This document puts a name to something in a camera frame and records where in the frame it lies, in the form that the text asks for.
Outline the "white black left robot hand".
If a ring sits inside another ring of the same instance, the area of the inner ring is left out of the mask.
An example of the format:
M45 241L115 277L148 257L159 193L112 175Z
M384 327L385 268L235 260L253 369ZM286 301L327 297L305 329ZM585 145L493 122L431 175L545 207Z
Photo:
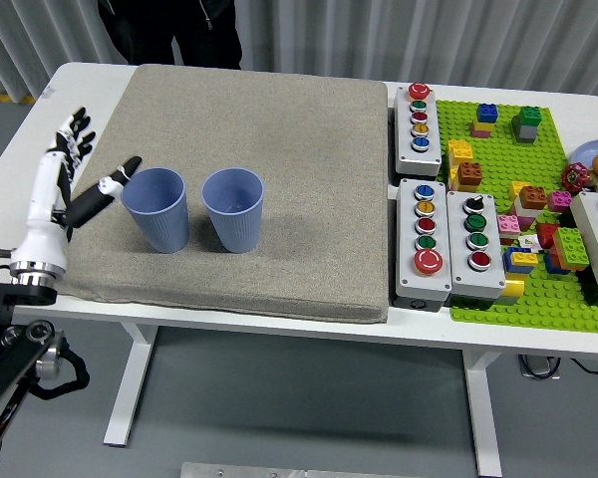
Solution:
M56 130L40 158L29 202L27 234L11 255L12 275L38 271L55 277L63 274L72 231L119 199L142 164L140 157L133 156L73 197L74 180L96 138L93 131L87 131L90 122L87 111L78 109Z

